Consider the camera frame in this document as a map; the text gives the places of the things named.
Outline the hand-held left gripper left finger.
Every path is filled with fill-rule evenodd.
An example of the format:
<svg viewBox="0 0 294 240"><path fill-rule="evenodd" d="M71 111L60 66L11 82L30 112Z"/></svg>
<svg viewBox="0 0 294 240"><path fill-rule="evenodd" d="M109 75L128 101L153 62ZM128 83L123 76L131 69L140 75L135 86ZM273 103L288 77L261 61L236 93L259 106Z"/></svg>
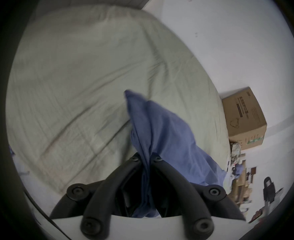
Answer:
<svg viewBox="0 0 294 240"><path fill-rule="evenodd" d="M88 239L107 239L112 215L131 217L142 202L142 161L138 153L105 180L70 185L50 214L51 219L83 216L81 233Z"/></svg>

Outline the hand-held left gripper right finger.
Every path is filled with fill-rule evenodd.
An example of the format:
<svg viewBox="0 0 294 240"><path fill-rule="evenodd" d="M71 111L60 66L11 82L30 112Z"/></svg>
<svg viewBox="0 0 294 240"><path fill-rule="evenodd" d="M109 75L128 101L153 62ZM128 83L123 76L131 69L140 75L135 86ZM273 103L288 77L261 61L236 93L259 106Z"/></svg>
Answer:
<svg viewBox="0 0 294 240"><path fill-rule="evenodd" d="M212 216L245 221L222 186L191 183L158 154L152 154L150 159L150 185L161 217L181 215L189 240L205 240L213 234Z"/></svg>

